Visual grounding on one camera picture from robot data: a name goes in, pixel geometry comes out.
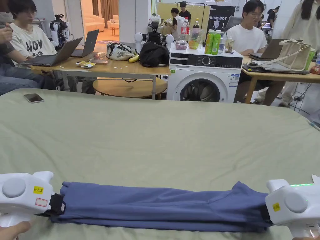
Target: washing machine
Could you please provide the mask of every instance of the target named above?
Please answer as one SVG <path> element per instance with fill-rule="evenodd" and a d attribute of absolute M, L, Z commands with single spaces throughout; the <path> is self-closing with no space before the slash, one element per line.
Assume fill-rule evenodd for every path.
<path fill-rule="evenodd" d="M 176 50 L 171 44 L 167 100 L 233 103 L 242 68 L 243 56 Z"/>

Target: round wooden stool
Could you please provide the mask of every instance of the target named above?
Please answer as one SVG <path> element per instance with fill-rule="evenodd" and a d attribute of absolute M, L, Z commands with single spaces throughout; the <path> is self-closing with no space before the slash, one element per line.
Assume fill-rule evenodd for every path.
<path fill-rule="evenodd" d="M 126 82 L 123 79 L 114 80 L 96 80 L 93 83 L 93 88 L 101 93 L 101 95 L 126 97 L 126 98 L 146 98 L 151 97 L 152 81 L 135 81 Z M 161 93 L 167 89 L 167 83 L 156 78 L 156 95 L 161 100 Z"/>

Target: white t-shirt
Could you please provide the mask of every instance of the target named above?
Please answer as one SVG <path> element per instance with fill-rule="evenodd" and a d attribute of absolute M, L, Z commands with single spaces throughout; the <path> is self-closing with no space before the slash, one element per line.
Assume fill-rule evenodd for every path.
<path fill-rule="evenodd" d="M 255 53 L 259 49 L 264 48 L 267 45 L 267 39 L 263 31 L 253 27 L 248 30 L 241 26 L 241 24 L 230 28 L 227 31 L 228 37 L 232 37 L 234 40 L 233 49 L 237 52 L 243 52 L 248 49 L 252 49 Z"/>
<path fill-rule="evenodd" d="M 14 23 L 11 23 L 10 27 L 13 30 L 11 44 L 24 57 L 57 54 L 54 46 L 41 28 L 33 25 L 33 31 L 28 32 Z"/>

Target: folded blue cloth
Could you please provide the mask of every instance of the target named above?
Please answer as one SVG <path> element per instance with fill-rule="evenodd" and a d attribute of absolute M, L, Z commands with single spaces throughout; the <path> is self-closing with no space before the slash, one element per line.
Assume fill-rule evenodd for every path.
<path fill-rule="evenodd" d="M 65 214 L 56 223 L 189 231 L 262 232 L 267 194 L 238 182 L 229 191 L 192 192 L 63 182 Z"/>

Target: black backpack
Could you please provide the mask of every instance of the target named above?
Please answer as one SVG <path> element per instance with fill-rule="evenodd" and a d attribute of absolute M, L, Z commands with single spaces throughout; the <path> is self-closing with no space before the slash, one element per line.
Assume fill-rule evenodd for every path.
<path fill-rule="evenodd" d="M 159 64 L 169 65 L 169 50 L 156 43 L 147 42 L 140 51 L 140 63 L 144 67 L 160 67 Z"/>

